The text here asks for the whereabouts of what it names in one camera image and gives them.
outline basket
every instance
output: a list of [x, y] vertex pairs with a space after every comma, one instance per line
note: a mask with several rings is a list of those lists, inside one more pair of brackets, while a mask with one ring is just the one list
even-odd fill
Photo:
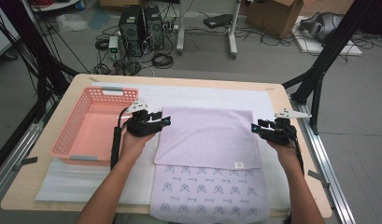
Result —
[[[109, 166], [118, 115], [137, 97], [137, 89], [85, 88], [50, 155], [68, 164]], [[121, 121], [130, 116], [123, 115]]]

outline concrete floor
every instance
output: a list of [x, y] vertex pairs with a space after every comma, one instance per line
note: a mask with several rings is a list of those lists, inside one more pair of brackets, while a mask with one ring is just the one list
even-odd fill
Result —
[[[68, 12], [76, 11], [68, 8], [55, 13]], [[91, 21], [96, 9], [91, 7], [77, 13], [85, 21]], [[96, 65], [95, 37], [118, 24], [117, 13], [106, 13], [114, 16], [101, 29], [62, 34], [89, 70]], [[202, 18], [187, 20], [204, 27]], [[239, 26], [246, 26], [244, 18], [239, 18]], [[53, 38], [64, 63], [84, 71], [58, 36]], [[272, 47], [260, 39], [260, 35], [250, 35], [245, 40], [236, 38], [239, 53], [233, 60], [226, 36], [187, 33], [183, 55], [172, 52], [174, 65], [167, 70], [151, 69], [155, 77], [284, 83], [307, 71], [316, 60], [301, 53], [294, 42], [288, 47]], [[143, 69], [139, 76], [151, 77], [152, 73]], [[296, 87], [288, 89], [288, 93], [295, 91]], [[22, 60], [1, 59], [0, 148], [35, 100]], [[362, 56], [349, 57], [348, 62], [336, 59], [324, 79], [318, 130], [356, 222], [382, 223], [382, 48], [362, 49]], [[13, 212], [0, 208], [0, 223], [46, 223], [47, 218], [50, 223], [64, 223], [73, 222], [76, 216], [77, 213]], [[280, 218], [268, 220], [268, 223], [280, 222]], [[336, 215], [326, 222], [340, 223]]]

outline white label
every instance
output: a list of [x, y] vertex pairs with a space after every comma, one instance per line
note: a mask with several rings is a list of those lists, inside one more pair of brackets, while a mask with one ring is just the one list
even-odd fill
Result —
[[235, 162], [234, 163], [234, 169], [244, 169], [244, 163], [243, 162]]

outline patterned cloth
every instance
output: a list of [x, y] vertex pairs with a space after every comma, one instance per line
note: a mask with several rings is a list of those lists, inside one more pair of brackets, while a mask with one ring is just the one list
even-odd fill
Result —
[[[166, 107], [163, 113], [172, 117], [174, 126], [161, 133], [150, 214], [177, 223], [267, 219], [270, 209], [258, 145], [250, 130], [252, 113], [188, 107]], [[201, 130], [207, 134], [203, 141], [198, 138]]]

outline black metal frame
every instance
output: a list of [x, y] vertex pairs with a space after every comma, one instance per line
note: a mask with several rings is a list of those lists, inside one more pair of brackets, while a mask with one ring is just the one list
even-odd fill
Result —
[[379, 1], [381, 0], [355, 0], [312, 67], [300, 76], [282, 84], [287, 89], [301, 83], [298, 90], [290, 96], [291, 100], [300, 105], [305, 105], [307, 98], [313, 92], [310, 126], [314, 134], [318, 134], [318, 109], [323, 78], [362, 21]]

